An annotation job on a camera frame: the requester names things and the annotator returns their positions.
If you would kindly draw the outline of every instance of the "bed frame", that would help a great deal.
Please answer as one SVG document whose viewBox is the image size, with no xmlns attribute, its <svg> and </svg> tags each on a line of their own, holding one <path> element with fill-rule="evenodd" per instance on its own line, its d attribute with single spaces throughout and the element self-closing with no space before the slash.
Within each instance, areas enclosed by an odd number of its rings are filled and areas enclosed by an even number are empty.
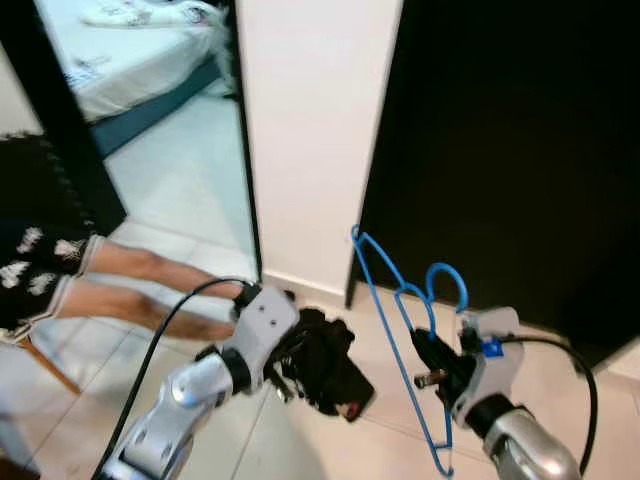
<svg viewBox="0 0 640 480">
<path fill-rule="evenodd" d="M 99 120 L 90 130 L 103 159 L 155 125 L 220 77 L 213 56 L 208 57 L 173 90 L 147 100 L 120 115 Z"/>
</svg>

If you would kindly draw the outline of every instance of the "white bedsheet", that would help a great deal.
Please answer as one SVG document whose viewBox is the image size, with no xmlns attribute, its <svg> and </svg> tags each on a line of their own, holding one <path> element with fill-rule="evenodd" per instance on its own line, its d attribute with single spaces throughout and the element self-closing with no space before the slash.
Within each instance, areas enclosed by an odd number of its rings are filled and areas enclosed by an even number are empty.
<svg viewBox="0 0 640 480">
<path fill-rule="evenodd" d="M 63 71 L 73 74 L 88 65 L 96 74 L 72 87 L 88 121 L 117 115 L 175 88 L 223 48 L 226 35 L 208 26 L 91 27 L 79 19 L 85 0 L 38 1 Z"/>
</svg>

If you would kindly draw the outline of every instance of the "bare leg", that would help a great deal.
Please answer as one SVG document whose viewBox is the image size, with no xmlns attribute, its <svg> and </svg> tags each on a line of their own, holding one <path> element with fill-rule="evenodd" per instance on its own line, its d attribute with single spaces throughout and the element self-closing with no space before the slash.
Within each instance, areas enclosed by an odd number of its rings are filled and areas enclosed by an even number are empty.
<svg viewBox="0 0 640 480">
<path fill-rule="evenodd" d="M 75 279 L 64 300 L 59 318 L 115 317 L 155 330 L 168 309 L 146 295 L 124 287 Z M 233 325 L 179 311 L 166 330 L 167 335 L 193 340 L 222 340 L 233 333 Z"/>
<path fill-rule="evenodd" d="M 123 247 L 110 240 L 105 240 L 96 252 L 89 271 L 151 280 L 181 292 L 189 292 L 216 278 L 210 273 L 169 260 L 149 250 Z M 209 287 L 202 293 L 233 300 L 241 291 L 241 286 L 225 283 Z"/>
</svg>

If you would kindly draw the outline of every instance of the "door frame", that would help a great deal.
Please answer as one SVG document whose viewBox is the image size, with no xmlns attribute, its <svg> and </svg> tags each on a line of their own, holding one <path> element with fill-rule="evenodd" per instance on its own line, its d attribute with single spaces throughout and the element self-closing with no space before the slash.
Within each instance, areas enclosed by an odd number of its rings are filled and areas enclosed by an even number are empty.
<svg viewBox="0 0 640 480">
<path fill-rule="evenodd" d="M 237 102 L 244 149 L 245 183 L 251 211 L 256 274 L 262 280 L 262 255 L 253 188 L 251 151 L 238 36 L 235 1 L 229 2 L 232 72 L 237 79 Z M 44 134 L 56 148 L 65 176 L 82 205 L 93 217 L 89 229 L 108 235 L 126 217 L 125 209 L 103 164 L 102 156 L 69 88 L 34 0 L 13 2 L 3 15 L 0 40 L 15 73 L 40 121 Z"/>
</svg>

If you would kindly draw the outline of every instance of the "baseboard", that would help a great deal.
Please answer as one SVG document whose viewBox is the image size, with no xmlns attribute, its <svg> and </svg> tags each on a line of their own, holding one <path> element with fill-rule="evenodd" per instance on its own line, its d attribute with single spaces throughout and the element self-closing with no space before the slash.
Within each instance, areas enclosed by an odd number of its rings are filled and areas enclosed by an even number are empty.
<svg viewBox="0 0 640 480">
<path fill-rule="evenodd" d="M 345 292 L 342 290 L 337 290 L 315 282 L 309 282 L 293 275 L 287 275 L 273 270 L 264 270 L 262 280 L 264 284 L 270 284 L 284 290 L 291 290 L 305 303 L 311 300 L 333 307 L 344 307 Z"/>
<path fill-rule="evenodd" d="M 640 337 L 635 338 L 605 361 L 606 370 L 640 388 Z"/>
</svg>

